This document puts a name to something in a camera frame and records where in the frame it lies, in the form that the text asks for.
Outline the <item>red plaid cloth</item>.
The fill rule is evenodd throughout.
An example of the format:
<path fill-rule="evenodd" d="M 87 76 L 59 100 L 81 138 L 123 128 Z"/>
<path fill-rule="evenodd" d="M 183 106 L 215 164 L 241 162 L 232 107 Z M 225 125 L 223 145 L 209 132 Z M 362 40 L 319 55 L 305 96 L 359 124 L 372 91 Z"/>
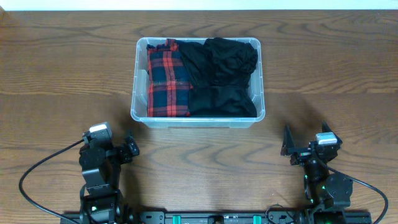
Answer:
<path fill-rule="evenodd" d="M 148 117 L 189 117 L 191 84 L 183 65 L 178 42 L 167 39 L 164 44 L 147 46 Z"/>

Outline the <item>large black cloth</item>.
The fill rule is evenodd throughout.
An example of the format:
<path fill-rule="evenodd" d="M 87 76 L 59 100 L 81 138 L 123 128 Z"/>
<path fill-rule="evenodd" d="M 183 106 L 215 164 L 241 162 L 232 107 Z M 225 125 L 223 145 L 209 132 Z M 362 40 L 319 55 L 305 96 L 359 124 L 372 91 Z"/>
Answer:
<path fill-rule="evenodd" d="M 190 116 L 198 118 L 255 118 L 248 95 L 258 52 L 249 43 L 223 38 L 178 41 L 178 50 L 190 76 Z"/>

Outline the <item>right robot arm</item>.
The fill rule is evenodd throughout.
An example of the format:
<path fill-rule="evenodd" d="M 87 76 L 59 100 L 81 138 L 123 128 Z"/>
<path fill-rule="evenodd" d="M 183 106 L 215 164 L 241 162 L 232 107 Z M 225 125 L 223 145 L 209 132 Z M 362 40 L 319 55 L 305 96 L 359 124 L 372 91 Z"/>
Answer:
<path fill-rule="evenodd" d="M 284 128 L 280 154 L 289 156 L 291 165 L 303 167 L 304 192 L 312 203 L 295 213 L 295 223 L 346 223 L 344 209 L 351 205 L 353 181 L 343 174 L 331 174 L 326 167 L 338 155 L 342 143 L 326 123 L 305 147 L 295 146 L 289 127 Z"/>

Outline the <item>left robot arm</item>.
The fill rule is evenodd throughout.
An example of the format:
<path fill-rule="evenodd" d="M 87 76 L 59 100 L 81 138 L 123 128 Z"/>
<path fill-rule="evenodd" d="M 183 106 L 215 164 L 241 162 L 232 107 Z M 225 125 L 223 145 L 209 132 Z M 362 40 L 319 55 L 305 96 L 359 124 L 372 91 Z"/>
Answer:
<path fill-rule="evenodd" d="M 139 223 L 119 189 L 121 166 L 139 155 L 131 135 L 115 146 L 108 129 L 83 134 L 79 164 L 85 185 L 80 192 L 82 223 Z"/>

